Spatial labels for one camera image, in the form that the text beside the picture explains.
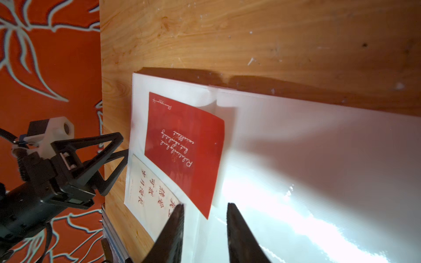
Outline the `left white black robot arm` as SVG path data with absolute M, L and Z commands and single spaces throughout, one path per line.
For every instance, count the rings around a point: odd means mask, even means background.
M 121 133 L 59 140 L 51 143 L 51 158 L 22 157 L 27 181 L 1 195 L 1 262 L 42 230 L 48 247 L 54 217 L 68 208 L 89 209 L 96 194 L 106 196 L 128 163 L 128 150 L 117 151 L 123 141 Z

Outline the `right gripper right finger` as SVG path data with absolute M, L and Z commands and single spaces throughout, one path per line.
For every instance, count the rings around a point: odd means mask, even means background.
M 234 203 L 228 203 L 227 235 L 231 263 L 270 262 Z

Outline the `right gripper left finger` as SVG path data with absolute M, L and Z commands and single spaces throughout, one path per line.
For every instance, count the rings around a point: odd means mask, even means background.
M 143 263 L 180 263 L 184 235 L 184 205 L 178 204 Z

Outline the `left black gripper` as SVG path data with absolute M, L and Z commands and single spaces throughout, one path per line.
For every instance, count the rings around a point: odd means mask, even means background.
M 92 159 L 82 162 L 76 151 L 108 143 Z M 51 143 L 55 155 L 42 158 L 38 152 L 18 147 L 13 150 L 24 183 L 13 190 L 13 198 L 29 209 L 53 207 L 88 209 L 93 204 L 94 189 L 106 196 L 128 163 L 129 150 L 116 151 L 123 142 L 120 133 L 98 137 L 60 140 Z M 100 168 L 109 162 L 120 163 L 104 180 Z

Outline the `red card white script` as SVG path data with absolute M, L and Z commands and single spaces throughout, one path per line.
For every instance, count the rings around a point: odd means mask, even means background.
M 225 122 L 197 107 L 149 94 L 144 155 L 208 218 L 225 139 Z

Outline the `white card red chinese text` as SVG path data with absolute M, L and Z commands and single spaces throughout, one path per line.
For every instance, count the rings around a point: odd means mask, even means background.
M 153 241 L 158 239 L 178 204 L 173 192 L 133 155 L 126 176 L 125 205 Z

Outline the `white photo album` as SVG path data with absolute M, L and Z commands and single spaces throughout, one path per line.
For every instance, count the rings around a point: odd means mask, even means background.
M 419 118 L 138 73 L 132 88 L 130 160 L 184 205 L 183 262 L 228 262 L 228 203 L 274 263 L 420 262 Z M 208 218 L 144 155 L 150 93 L 225 122 Z

